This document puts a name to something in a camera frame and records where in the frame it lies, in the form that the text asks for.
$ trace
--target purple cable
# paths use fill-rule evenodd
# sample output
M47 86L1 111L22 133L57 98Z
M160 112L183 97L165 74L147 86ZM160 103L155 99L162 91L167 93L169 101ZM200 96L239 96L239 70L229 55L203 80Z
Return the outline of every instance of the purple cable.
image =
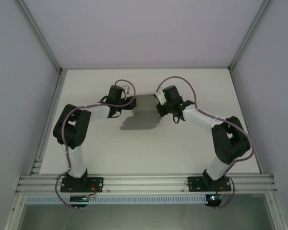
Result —
M72 209L77 208L77 207L73 207L73 206L71 206L70 204L66 203L66 202L62 199L62 197L60 196L60 194L59 194L59 192L58 192L58 183L59 183L59 180L61 179L62 176L64 176L65 174L69 173L70 170L72 169L71 159L70 159L70 157L69 157L69 152L68 152L68 146L67 146L66 139L65 139L65 135L64 135L65 125L66 125L66 123L67 123L68 118L70 117L70 115L72 115L72 114L73 114L76 110L78 110L78 109L93 108L93 107L97 107L97 106L112 106L112 107L120 107L120 108L121 108L121 107L125 107L125 106L128 106L129 104L131 104L131 103L134 101L134 99L135 99L135 87L134 87L134 85L133 85L130 81L124 80L124 79L119 79L119 80L117 80L117 81L115 82L115 85L116 85L118 82L120 82L120 81L124 81L124 82L129 83L129 84L132 86L132 88L133 88L133 97L132 97L132 99L131 99L128 103L122 104L122 105L101 103L101 104L92 104L92 105L88 105L88 106L79 106L79 107L76 107L76 108L72 109L72 110L66 115L66 117L64 118L64 121L63 121L63 124L62 124L61 135L62 135L63 144L65 145L66 158L67 158L67 162L68 162L68 170L67 170L66 172L60 174L60 175L57 177L54 188L55 188L55 192L56 192L58 198L60 199L60 201L61 201L63 204L65 204L67 207L70 207L70 208L72 208Z
M184 78L182 78L182 77L179 77L179 76L168 77L168 78L164 79L164 80L159 84L156 92L159 91L161 85L162 85L165 81L167 81L167 80L169 80L169 79L172 79L172 78L181 79L181 80L185 81L185 82L190 86L190 88L191 88L191 90L192 90L192 92L193 92L193 95L194 95L194 105L195 105L195 108L196 108L201 114L206 115L206 116L208 116L208 117L210 117L210 118L212 118L212 119L216 119L216 120L218 120L218 121L225 122L225 123L229 124L230 126L235 127L237 130L239 130L241 133L243 133L243 134L247 137L247 139L249 140L249 142L250 142L250 144L251 144L251 147L252 147L252 151L251 151L250 155L249 155L248 157L246 157L246 158L238 159L238 160L233 161L233 163L232 163L232 164L226 169L226 171L224 172L224 176L225 176L225 175L228 173L228 171L234 166L235 163L240 162L240 161L246 161L246 160L250 159L250 158L254 155L254 153L255 153L255 147L254 147L255 144L254 144L253 140L251 139L251 137L250 137L242 128L240 128L239 126L235 125L234 123L232 123L232 122L230 122L230 121L228 121L228 120L222 119L222 118L220 118L220 117L212 116L212 115L210 115L210 114L208 114L208 113L206 113L206 112L204 112L203 110L201 110L201 109L198 108L197 101L196 101L196 93L195 93L195 90L194 90L194 88L192 87L192 85L191 85L186 79L184 79ZM232 186L233 186L233 193L232 193L231 198L228 200L228 202L227 202L226 204L224 204L223 206L219 207L219 208L227 207L227 206L230 204L230 202L233 200L233 198L234 198L234 194L235 194L235 184L234 184L234 181L233 181L230 177L228 177L228 178L231 180L231 183L232 183Z

